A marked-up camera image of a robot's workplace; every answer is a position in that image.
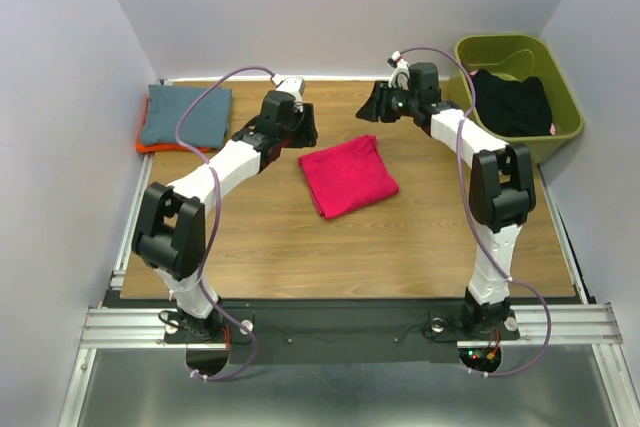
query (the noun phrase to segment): gray floor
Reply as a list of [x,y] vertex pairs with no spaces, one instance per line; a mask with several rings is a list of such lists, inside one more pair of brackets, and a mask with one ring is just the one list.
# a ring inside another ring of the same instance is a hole
[[[503,368],[536,349],[505,348]],[[537,366],[507,379],[428,363],[257,366],[243,377],[192,380],[180,350],[101,351],[80,425],[616,425],[589,346],[550,347]]]

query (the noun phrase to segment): gray cloth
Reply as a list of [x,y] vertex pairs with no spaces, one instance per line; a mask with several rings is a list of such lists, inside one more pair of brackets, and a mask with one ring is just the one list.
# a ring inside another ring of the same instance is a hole
[[[206,89],[201,87],[149,86],[149,109],[140,143],[175,144],[176,126],[182,114]],[[195,147],[219,149],[229,125],[231,90],[217,88],[210,92],[187,116],[180,137]]]

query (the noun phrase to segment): wooden tabletop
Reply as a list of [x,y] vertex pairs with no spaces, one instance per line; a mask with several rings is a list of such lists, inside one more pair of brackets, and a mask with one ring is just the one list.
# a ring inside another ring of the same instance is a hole
[[[190,83],[189,85],[207,85]],[[266,82],[227,82],[233,90],[231,129],[259,112]],[[312,149],[282,152],[263,173],[222,201],[222,220],[206,276],[228,298],[460,297],[471,278],[476,246],[466,224],[455,155],[411,120],[357,120],[371,82],[309,82],[318,146],[325,149],[373,134],[400,193],[327,221],[316,213],[297,158]],[[163,184],[196,168],[191,153],[155,155],[149,182]],[[540,179],[538,204],[513,259],[514,277],[546,296],[574,295]],[[212,225],[213,215],[208,220]],[[514,296],[530,296],[513,289]],[[132,254],[121,296],[165,299],[166,287]]]

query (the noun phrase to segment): folded red cloth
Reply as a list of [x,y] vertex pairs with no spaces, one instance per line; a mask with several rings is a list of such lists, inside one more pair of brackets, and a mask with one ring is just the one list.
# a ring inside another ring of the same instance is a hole
[[398,193],[376,145],[365,135],[298,159],[318,214],[333,219]]

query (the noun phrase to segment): olive green bin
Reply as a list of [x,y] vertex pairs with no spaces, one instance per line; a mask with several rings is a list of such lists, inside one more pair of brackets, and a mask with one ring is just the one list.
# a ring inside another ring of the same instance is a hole
[[[469,72],[486,69],[506,80],[540,78],[551,106],[556,135],[502,137],[493,134],[482,124],[475,108],[472,114],[480,127],[496,137],[509,143],[521,142],[529,147],[534,163],[549,158],[562,144],[582,131],[582,115],[549,49],[540,40],[520,34],[466,37],[456,44],[455,56]],[[451,100],[467,110],[471,105],[471,93],[459,72],[453,74],[449,90]]]

